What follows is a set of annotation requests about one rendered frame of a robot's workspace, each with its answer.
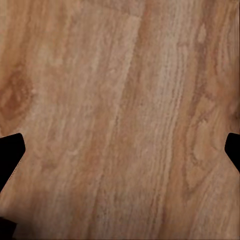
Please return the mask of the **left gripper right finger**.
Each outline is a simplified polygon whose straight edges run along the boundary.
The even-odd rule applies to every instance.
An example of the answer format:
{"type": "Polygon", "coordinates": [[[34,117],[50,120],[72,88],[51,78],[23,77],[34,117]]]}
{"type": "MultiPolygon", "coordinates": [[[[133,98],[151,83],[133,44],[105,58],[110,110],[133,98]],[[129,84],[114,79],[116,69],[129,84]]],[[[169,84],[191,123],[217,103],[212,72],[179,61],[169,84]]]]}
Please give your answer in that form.
{"type": "Polygon", "coordinates": [[[224,150],[240,172],[240,135],[229,133],[224,150]]]}

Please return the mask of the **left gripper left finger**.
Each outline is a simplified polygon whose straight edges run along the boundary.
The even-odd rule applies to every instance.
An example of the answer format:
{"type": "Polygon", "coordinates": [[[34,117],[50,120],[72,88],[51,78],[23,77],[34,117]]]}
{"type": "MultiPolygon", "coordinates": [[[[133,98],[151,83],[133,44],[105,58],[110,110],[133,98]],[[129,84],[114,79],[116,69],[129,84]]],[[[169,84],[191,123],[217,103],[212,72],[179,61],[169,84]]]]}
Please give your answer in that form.
{"type": "Polygon", "coordinates": [[[0,138],[0,192],[25,152],[21,133],[0,138]]]}

